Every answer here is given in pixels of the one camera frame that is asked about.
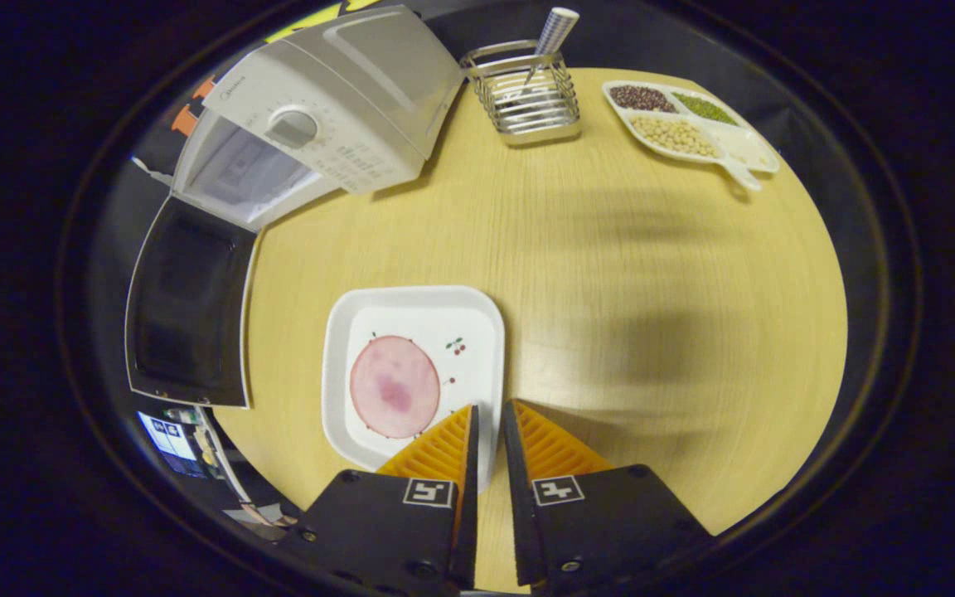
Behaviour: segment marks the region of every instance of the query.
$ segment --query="white microwave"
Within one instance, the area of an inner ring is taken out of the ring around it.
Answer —
[[[247,407],[255,235],[335,189],[417,178],[462,83],[458,63],[405,7],[296,31],[226,72],[202,101],[135,265],[130,388]]]

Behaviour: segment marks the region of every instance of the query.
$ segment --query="utensil holder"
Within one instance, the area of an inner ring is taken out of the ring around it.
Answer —
[[[573,137],[580,109],[560,52],[511,56],[535,39],[483,46],[459,60],[500,139],[508,146]]]

